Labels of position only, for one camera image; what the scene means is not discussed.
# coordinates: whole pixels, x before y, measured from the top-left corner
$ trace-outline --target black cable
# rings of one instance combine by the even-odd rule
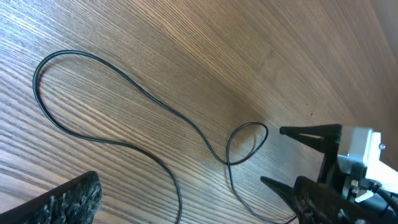
[[[388,207],[390,207],[390,205],[387,204],[384,210],[379,214],[379,217],[382,217],[384,214],[386,214],[386,212],[388,211]]]
[[[249,122],[246,123],[244,125],[242,125],[240,128],[238,128],[237,130],[235,130],[235,132],[231,135],[227,147],[226,147],[226,161],[221,160],[217,155],[216,152],[213,150],[213,148],[211,147],[210,143],[207,141],[207,138],[205,137],[205,135],[199,130],[199,128],[193,123],[191,122],[188,118],[184,117],[184,115],[180,114],[179,112],[173,110],[172,108],[170,108],[169,106],[165,105],[163,102],[159,101],[158,99],[156,99],[155,97],[153,97],[150,93],[148,93],[147,91],[145,91],[143,88],[141,88],[141,86],[139,86],[136,82],[134,82],[131,78],[129,78],[126,74],[124,74],[122,71],[120,71],[118,68],[116,68],[114,65],[110,64],[109,62],[103,60],[102,58],[99,58],[95,55],[86,53],[86,52],[81,52],[81,51],[77,51],[77,50],[61,50],[58,52],[54,52],[52,54],[50,54],[49,56],[45,57],[37,66],[35,73],[33,75],[33,92],[36,98],[37,103],[39,104],[40,108],[42,109],[42,111],[44,112],[44,115],[46,115],[46,117],[59,129],[61,129],[62,131],[66,132],[67,134],[70,134],[74,137],[77,138],[81,138],[81,139],[86,139],[89,141],[94,141],[94,142],[100,142],[100,143],[106,143],[106,144],[115,144],[115,145],[119,145],[119,146],[126,146],[129,147],[131,149],[134,149],[140,153],[143,153],[144,155],[146,155],[147,157],[151,158],[153,161],[155,161],[156,163],[158,163],[164,170],[166,170],[166,172],[169,174],[170,178],[173,180],[174,184],[175,184],[175,188],[177,189],[177,195],[178,195],[178,202],[179,202],[179,209],[178,209],[178,217],[177,217],[177,221],[176,223],[180,223],[181,220],[181,216],[182,216],[182,196],[181,196],[181,190],[180,187],[178,186],[178,182],[177,179],[175,178],[175,176],[173,175],[173,173],[171,172],[171,170],[169,170],[169,168],[166,167],[166,165],[164,165],[164,163],[155,157],[155,155],[153,155],[150,152],[147,152],[143,149],[140,149],[139,147],[133,146],[131,144],[126,144],[123,142],[117,142],[117,141],[111,141],[111,140],[106,140],[106,139],[98,139],[98,138],[93,138],[93,137],[88,137],[88,136],[83,136],[81,134],[78,134],[74,131],[71,131],[69,129],[67,129],[66,127],[62,126],[58,121],[56,121],[54,119],[54,117],[50,114],[50,112],[47,110],[47,108],[44,106],[43,100],[41,98],[41,95],[39,94],[39,75],[40,75],[40,71],[41,69],[44,67],[44,65],[51,60],[52,58],[59,56],[59,55],[64,55],[64,54],[74,54],[74,55],[82,55],[82,56],[86,56],[89,58],[92,58],[94,60],[97,60],[99,62],[101,62],[102,64],[108,66],[109,68],[111,68],[112,70],[114,70],[115,72],[117,72],[118,74],[120,74],[123,78],[125,78],[127,81],[129,81],[132,85],[134,85],[139,91],[141,91],[143,94],[145,94],[146,96],[148,96],[151,100],[153,100],[154,102],[156,102],[157,104],[159,104],[160,106],[164,107],[167,111],[173,113],[175,116],[178,116],[179,118],[183,119],[184,121],[186,121],[190,126],[192,126],[194,128],[194,130],[201,136],[201,138],[204,140],[205,144],[207,145],[207,147],[209,148],[210,152],[213,154],[213,156],[222,164],[227,165],[228,167],[228,172],[229,172],[229,181],[231,182],[231,186],[232,186],[232,190],[234,192],[234,194],[236,195],[236,197],[249,209],[249,211],[251,213],[253,213],[254,216],[256,216],[258,219],[267,222],[267,223],[271,223],[271,224],[288,224],[291,221],[293,221],[296,216],[294,216],[293,218],[291,218],[289,221],[285,222],[285,223],[276,223],[273,222],[271,220],[265,219],[260,217],[240,196],[239,194],[236,192],[235,187],[234,187],[234,182],[233,182],[233,177],[232,177],[232,171],[231,171],[231,166],[234,165],[238,165],[241,164],[242,162],[248,160],[250,157],[252,157],[259,149],[260,147],[265,143],[265,141],[267,140],[268,137],[268,127],[265,124],[262,124],[260,122]],[[262,127],[264,127],[266,129],[266,136],[264,137],[264,139],[261,141],[260,145],[258,145],[258,147],[252,151],[252,153],[249,153],[246,157],[244,157],[243,159],[236,161],[236,162],[230,162],[229,161],[229,148],[231,146],[232,140],[234,139],[235,135],[242,130],[243,128],[250,126],[250,125],[260,125]]]
[[[387,205],[390,206],[398,216],[398,203],[394,201],[392,197],[388,196],[388,194],[385,193],[385,191],[381,190],[380,188],[376,190],[376,193],[379,194],[387,202]]]

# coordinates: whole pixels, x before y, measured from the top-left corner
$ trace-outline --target wire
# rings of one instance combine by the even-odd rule
[[[379,194],[387,202],[387,205],[393,209],[396,215],[398,215],[398,203],[395,202],[392,197],[388,196],[388,194],[380,188],[376,190],[376,193]]]
[[[384,214],[386,214],[386,212],[388,211],[388,207],[390,207],[390,205],[387,204],[384,210],[379,214],[379,217],[382,217]]]
[[[77,51],[77,50],[61,50],[58,52],[54,52],[52,54],[50,54],[49,56],[45,57],[37,66],[35,73],[33,75],[33,92],[36,98],[37,103],[39,104],[39,107],[42,109],[44,115],[46,115],[46,117],[59,129],[61,129],[62,131],[66,132],[67,134],[70,134],[76,138],[81,138],[81,139],[86,139],[89,141],[94,141],[94,142],[100,142],[100,143],[106,143],[106,144],[115,144],[118,146],[125,146],[125,147],[129,147],[131,149],[134,149],[142,154],[144,154],[145,156],[151,158],[153,161],[155,161],[156,163],[158,163],[170,176],[170,178],[173,180],[175,188],[177,190],[177,195],[178,195],[178,203],[179,203],[179,208],[178,208],[178,217],[176,219],[176,223],[180,223],[181,220],[181,216],[182,216],[182,196],[181,196],[181,190],[180,187],[178,185],[177,179],[175,178],[175,176],[173,175],[173,173],[171,172],[171,170],[169,168],[167,168],[167,166],[158,158],[156,158],[155,155],[153,155],[151,152],[145,151],[137,146],[133,146],[131,144],[127,144],[127,143],[123,143],[123,142],[117,142],[117,141],[111,141],[111,140],[107,140],[107,139],[99,139],[99,138],[93,138],[93,137],[89,137],[89,136],[84,136],[81,134],[78,134],[74,131],[71,131],[69,129],[67,129],[66,127],[62,126],[57,120],[54,119],[54,117],[50,114],[50,112],[48,111],[48,109],[45,107],[42,97],[39,93],[39,75],[40,75],[40,71],[42,70],[42,68],[44,67],[44,65],[51,60],[52,58],[59,56],[59,55],[65,55],[65,54],[73,54],[73,55],[81,55],[81,56],[85,56],[85,57],[89,57],[92,58],[94,60],[99,61],[100,63],[108,66],[110,69],[114,70],[115,72],[117,72],[118,74],[120,74],[123,78],[125,78],[127,81],[129,81],[133,86],[135,86],[139,91],[141,91],[143,94],[145,94],[148,98],[150,98],[151,100],[153,100],[154,102],[156,102],[157,104],[159,104],[160,106],[162,106],[163,108],[165,108],[167,111],[173,113],[175,116],[183,119],[184,121],[186,121],[190,126],[192,126],[194,128],[194,130],[201,136],[201,138],[203,139],[203,141],[205,142],[205,144],[207,145],[207,147],[209,148],[210,152],[213,154],[213,156],[217,159],[217,161],[221,162],[222,164],[227,165],[228,167],[228,172],[229,172],[229,181],[231,182],[231,187],[232,190],[235,194],[235,196],[246,206],[246,208],[248,208],[248,210],[254,215],[256,216],[258,219],[267,222],[267,223],[271,223],[271,224],[288,224],[291,221],[293,221],[296,216],[294,216],[293,218],[291,218],[289,221],[285,222],[285,223],[276,223],[273,222],[271,220],[268,220],[266,218],[262,218],[260,217],[237,193],[235,186],[234,186],[234,182],[233,182],[233,176],[232,176],[232,170],[231,170],[231,166],[234,165],[238,165],[243,163],[244,161],[250,159],[259,149],[260,147],[265,143],[265,141],[267,140],[268,137],[268,127],[260,122],[249,122],[246,123],[244,125],[242,125],[241,127],[239,127],[237,130],[235,130],[235,132],[231,135],[231,137],[229,138],[227,147],[226,147],[226,161],[223,161],[222,159],[220,159],[216,152],[213,150],[212,146],[210,145],[210,143],[208,142],[207,138],[205,137],[205,135],[199,130],[199,128],[193,123],[191,122],[188,118],[184,117],[184,115],[180,114],[179,112],[173,110],[171,107],[167,106],[166,104],[164,104],[163,102],[161,102],[160,100],[158,100],[157,98],[155,98],[154,96],[152,96],[150,93],[148,93],[147,91],[145,91],[141,86],[139,86],[135,81],[133,81],[131,78],[129,78],[126,74],[124,74],[122,71],[120,71],[120,69],[116,68],[114,65],[110,64],[109,62],[103,60],[102,58],[99,58],[95,55],[86,53],[86,52],[81,52],[81,51]],[[243,128],[250,126],[250,125],[260,125],[263,128],[266,129],[266,135],[264,137],[264,139],[261,141],[260,145],[258,145],[258,147],[252,151],[251,153],[249,153],[246,157],[244,157],[243,159],[236,161],[236,162],[231,162],[229,160],[229,148],[231,147],[231,143],[232,140],[234,139],[235,135],[237,135],[240,130],[242,130]]]

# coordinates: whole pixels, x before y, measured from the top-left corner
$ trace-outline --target wooden table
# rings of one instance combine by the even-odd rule
[[[125,147],[67,136],[38,107],[33,72],[62,49],[113,63],[197,124],[222,158],[234,129],[266,123],[265,145],[233,167],[237,191],[265,217],[286,220],[292,211],[260,176],[293,185],[298,175],[315,179],[322,161],[280,136],[280,126],[373,127],[387,145],[383,161],[398,169],[397,60],[368,1],[0,4],[0,212],[95,170],[104,189],[95,223],[175,221],[175,187],[161,167]],[[233,195],[226,166],[199,135],[103,65],[56,58],[40,90],[70,129],[161,158],[180,183],[183,223],[260,223]],[[239,134],[232,160],[264,133],[251,127]]]

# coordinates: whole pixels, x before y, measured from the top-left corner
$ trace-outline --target wooden surface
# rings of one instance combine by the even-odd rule
[[[382,131],[383,161],[398,169],[398,66],[369,1],[2,2],[0,212],[88,171],[104,198],[95,223],[172,223],[175,187],[150,159],[59,131],[41,112],[32,75],[62,49],[98,55],[190,118],[224,158],[235,128],[260,121],[264,147],[233,167],[259,214],[292,211],[259,178],[315,179],[322,155],[280,136],[282,125],[341,123]],[[40,90],[65,126],[135,144],[172,169],[183,223],[260,223],[234,197],[226,167],[184,121],[97,62],[56,58]],[[264,135],[239,134],[232,159]]]

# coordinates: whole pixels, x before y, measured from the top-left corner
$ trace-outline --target black object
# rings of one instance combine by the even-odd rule
[[[16,208],[0,214],[2,224],[89,224],[101,207],[98,174],[89,171]]]
[[[131,78],[129,78],[125,73],[123,73],[122,71],[120,71],[120,69],[116,68],[114,65],[110,64],[109,62],[103,60],[102,58],[99,58],[95,55],[86,53],[86,52],[81,52],[81,51],[77,51],[77,50],[61,50],[58,52],[54,52],[52,54],[50,54],[49,56],[45,57],[37,66],[34,76],[33,76],[33,92],[36,98],[37,103],[39,104],[40,108],[42,109],[44,115],[46,115],[46,117],[59,129],[61,129],[62,131],[66,132],[67,134],[70,134],[74,137],[77,138],[81,138],[81,139],[86,139],[89,141],[94,141],[94,142],[101,142],[101,143],[106,143],[106,144],[115,144],[115,145],[119,145],[119,146],[125,146],[125,147],[129,147],[133,150],[136,150],[142,154],[144,154],[145,156],[151,158],[153,161],[155,161],[156,163],[158,163],[170,176],[170,178],[173,180],[174,184],[175,184],[175,188],[177,189],[177,195],[178,195],[178,202],[179,202],[179,210],[178,210],[178,217],[176,220],[176,223],[179,223],[181,220],[181,216],[182,216],[182,196],[181,196],[181,191],[180,191],[180,187],[178,186],[178,182],[177,179],[175,178],[175,176],[173,175],[173,173],[171,172],[171,170],[169,168],[167,168],[167,166],[160,160],[158,159],[155,155],[153,155],[152,153],[143,150],[137,146],[133,146],[132,144],[127,144],[127,143],[123,143],[123,142],[117,142],[117,141],[111,141],[111,140],[107,140],[107,139],[98,139],[98,138],[93,138],[93,137],[89,137],[89,136],[84,136],[81,134],[78,134],[74,131],[71,131],[69,129],[67,129],[66,127],[64,127],[62,124],[60,124],[58,121],[55,120],[55,118],[50,114],[50,112],[48,111],[48,109],[45,107],[43,100],[40,96],[39,93],[39,75],[40,75],[40,71],[43,69],[44,65],[51,60],[54,57],[57,57],[59,55],[66,55],[66,54],[73,54],[73,55],[81,55],[84,57],[88,57],[88,58],[92,58],[106,66],[108,66],[110,69],[114,70],[116,73],[118,73],[119,75],[121,75],[123,78],[125,78],[128,82],[130,82],[133,86],[135,86],[139,91],[141,91],[144,95],[146,95],[148,98],[150,98],[152,101],[154,101],[155,103],[157,103],[158,105],[162,106],[163,108],[165,108],[167,111],[171,112],[172,114],[174,114],[175,116],[183,119],[184,121],[186,121],[202,138],[202,140],[205,142],[205,144],[207,145],[207,148],[210,150],[210,152],[214,155],[214,157],[216,158],[217,161],[221,162],[222,164],[227,165],[228,168],[228,172],[229,172],[229,181],[231,182],[231,188],[235,194],[235,196],[246,206],[246,208],[248,208],[248,210],[254,215],[256,216],[258,219],[264,221],[264,222],[268,222],[268,223],[273,223],[273,224],[278,224],[276,222],[270,221],[266,218],[260,217],[237,193],[237,191],[234,188],[234,184],[233,184],[233,176],[232,176],[232,171],[231,171],[231,166],[233,165],[238,165],[243,163],[244,161],[248,160],[250,157],[252,157],[260,148],[261,146],[265,143],[265,141],[267,140],[268,137],[268,127],[260,122],[249,122],[246,123],[244,125],[242,125],[241,127],[239,127],[237,130],[235,130],[235,132],[231,135],[227,147],[226,147],[226,161],[223,161],[222,159],[220,159],[216,152],[213,150],[212,146],[210,145],[210,143],[208,142],[207,138],[205,137],[205,135],[199,130],[199,128],[192,122],[190,121],[188,118],[184,117],[184,115],[180,114],[178,111],[175,111],[174,109],[172,109],[171,107],[167,106],[166,104],[164,104],[163,102],[161,102],[160,100],[158,100],[157,98],[155,98],[154,96],[152,96],[150,93],[148,93],[147,91],[145,91],[141,86],[139,86],[135,81],[133,81]],[[231,146],[232,140],[234,139],[235,135],[237,135],[237,133],[242,130],[243,128],[250,126],[250,125],[260,125],[263,128],[266,129],[266,135],[264,137],[264,139],[261,141],[260,145],[258,145],[258,147],[253,150],[251,153],[249,153],[246,157],[244,157],[243,159],[236,161],[236,162],[231,162],[229,161],[229,148]],[[293,217],[292,219],[290,219],[288,222],[285,222],[284,224],[288,224],[291,221],[293,221],[295,219],[295,217]]]
[[[385,204],[381,207],[376,196],[359,205],[354,204],[354,197],[351,201],[341,198],[348,176],[340,171],[336,162],[341,130],[340,124],[281,127],[281,134],[324,153],[317,183],[306,177],[298,177],[293,189],[267,177],[261,177],[261,180],[296,213],[300,223],[397,223],[398,218],[392,215],[379,218],[380,209],[384,208]],[[363,179],[365,173],[365,167],[353,164],[349,177],[351,180],[357,180],[361,189],[379,194],[398,214],[398,204],[380,189],[378,183]]]
[[[346,178],[346,174],[340,172],[336,164],[342,128],[341,124],[326,124],[311,127],[281,127],[279,129],[281,134],[325,154],[317,182],[326,184],[339,194],[343,191]]]
[[[261,177],[296,213],[300,224],[381,223],[361,207],[344,200],[326,185],[304,176],[296,179],[294,188],[267,177]]]

